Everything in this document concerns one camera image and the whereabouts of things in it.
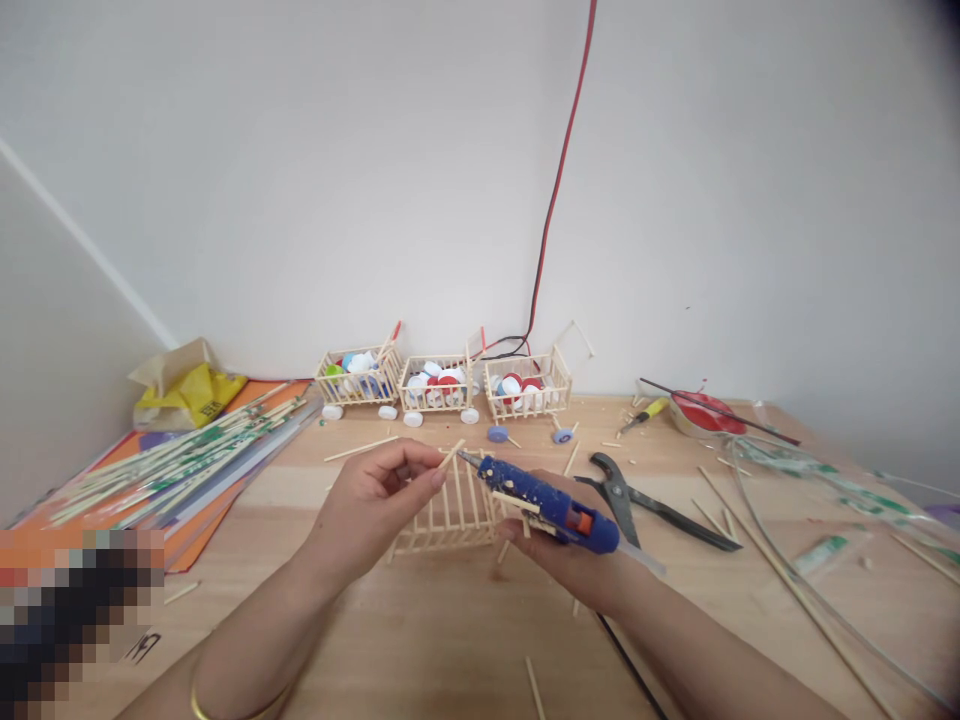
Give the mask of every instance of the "screwdriver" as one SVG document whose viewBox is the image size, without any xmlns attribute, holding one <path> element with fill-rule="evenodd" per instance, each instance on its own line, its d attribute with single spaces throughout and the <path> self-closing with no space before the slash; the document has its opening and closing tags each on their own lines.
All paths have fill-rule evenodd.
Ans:
<svg viewBox="0 0 960 720">
<path fill-rule="evenodd" d="M 647 405 L 646 409 L 643 412 L 641 412 L 633 420 L 631 420 L 622 428 L 620 428 L 620 432 L 617 433 L 617 437 L 625 433 L 634 425 L 639 425 L 640 423 L 646 422 L 647 420 L 652 418 L 654 415 L 658 414 L 661 410 L 663 410 L 669 404 L 670 404 L 669 397 L 657 398 L 652 403 Z"/>
</svg>

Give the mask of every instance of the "bracelet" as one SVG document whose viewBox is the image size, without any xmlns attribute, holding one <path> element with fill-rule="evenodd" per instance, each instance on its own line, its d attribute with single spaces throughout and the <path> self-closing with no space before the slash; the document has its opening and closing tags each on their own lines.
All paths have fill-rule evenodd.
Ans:
<svg viewBox="0 0 960 720">
<path fill-rule="evenodd" d="M 283 704 L 283 701 L 286 699 L 287 694 L 290 692 L 290 688 L 293 685 L 287 685 L 273 702 L 267 705 L 263 710 L 258 712 L 256 715 L 251 715 L 244 720 L 263 720 L 271 710 L 275 710 L 279 705 Z M 197 702 L 197 679 L 193 678 L 193 681 L 190 683 L 190 709 L 193 710 L 194 716 L 197 720 L 214 720 L 212 717 L 207 715 L 203 710 L 200 709 L 200 703 Z"/>
</svg>

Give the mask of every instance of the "person's left hand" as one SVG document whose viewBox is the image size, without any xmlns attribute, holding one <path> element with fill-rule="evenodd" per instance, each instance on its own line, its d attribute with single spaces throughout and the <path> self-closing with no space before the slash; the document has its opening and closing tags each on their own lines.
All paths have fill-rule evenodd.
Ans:
<svg viewBox="0 0 960 720">
<path fill-rule="evenodd" d="M 334 592 L 365 575 L 446 480 L 443 454 L 401 438 L 346 461 L 297 555 Z"/>
</svg>

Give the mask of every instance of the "miniature cart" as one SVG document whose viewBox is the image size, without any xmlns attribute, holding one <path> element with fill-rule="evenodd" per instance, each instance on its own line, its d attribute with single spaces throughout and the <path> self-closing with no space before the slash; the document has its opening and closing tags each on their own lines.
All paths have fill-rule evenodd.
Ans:
<svg viewBox="0 0 960 720">
<path fill-rule="evenodd" d="M 323 417 L 339 420 L 343 417 L 343 408 L 347 405 L 381 405 L 380 416 L 393 419 L 397 411 L 392 406 L 399 397 L 399 378 L 403 367 L 400 353 L 397 351 L 397 336 L 401 323 L 397 323 L 393 332 L 382 345 L 336 350 L 323 356 L 317 367 L 316 381 L 323 396 Z M 369 369 L 349 372 L 345 365 L 352 358 L 365 356 Z"/>
<path fill-rule="evenodd" d="M 579 331 L 587 346 L 589 360 L 595 354 L 593 348 L 580 326 L 572 321 L 545 355 L 487 361 L 483 369 L 484 385 L 494 422 L 487 433 L 490 440 L 504 442 L 509 438 L 509 431 L 500 425 L 501 421 L 542 415 L 552 417 L 556 427 L 553 434 L 555 443 L 568 443 L 573 439 L 573 430 L 563 428 L 557 419 L 558 413 L 570 407 L 573 394 L 573 375 L 560 352 L 560 342 L 572 328 Z M 504 391 L 508 379 L 511 390 Z"/>
<path fill-rule="evenodd" d="M 471 454 L 485 456 L 483 450 Z M 436 550 L 492 545 L 497 524 L 508 508 L 490 492 L 487 484 L 462 458 L 454 456 L 443 490 L 433 498 L 393 541 L 387 562 L 394 554 L 406 555 Z"/>
<path fill-rule="evenodd" d="M 463 355 L 412 355 L 400 374 L 400 403 L 408 427 L 423 425 L 424 413 L 460 411 L 460 420 L 473 425 L 480 413 L 473 407 L 480 386 L 474 380 L 474 360 L 485 352 L 483 328 L 468 340 Z"/>
</svg>

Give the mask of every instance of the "popsicle stick cart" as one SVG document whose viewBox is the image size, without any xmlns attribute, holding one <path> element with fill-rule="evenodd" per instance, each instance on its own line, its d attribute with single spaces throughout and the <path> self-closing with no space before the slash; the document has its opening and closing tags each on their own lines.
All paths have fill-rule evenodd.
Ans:
<svg viewBox="0 0 960 720">
<path fill-rule="evenodd" d="M 570 442 L 573 431 L 563 428 L 557 414 L 570 407 L 573 395 L 573 374 L 560 352 L 560 343 L 566 334 L 576 328 L 586 345 L 589 360 L 596 353 L 576 321 L 560 334 L 550 352 L 530 357 L 512 357 L 488 360 L 483 368 L 484 386 L 494 426 L 487 436 L 493 442 L 504 442 L 509 431 L 500 424 L 516 418 L 552 416 L 556 432 L 553 441 Z"/>
<path fill-rule="evenodd" d="M 483 328 L 468 339 L 463 355 L 411 355 L 400 373 L 400 403 L 408 427 L 423 425 L 424 413 L 460 411 L 460 420 L 473 425 L 480 413 L 473 399 L 480 390 L 474 362 L 486 352 Z"/>
<path fill-rule="evenodd" d="M 333 350 L 323 356 L 317 367 L 316 381 L 323 395 L 323 417 L 339 420 L 348 405 L 378 404 L 380 417 L 394 419 L 393 407 L 399 395 L 403 360 L 397 350 L 398 322 L 380 345 Z"/>
</svg>

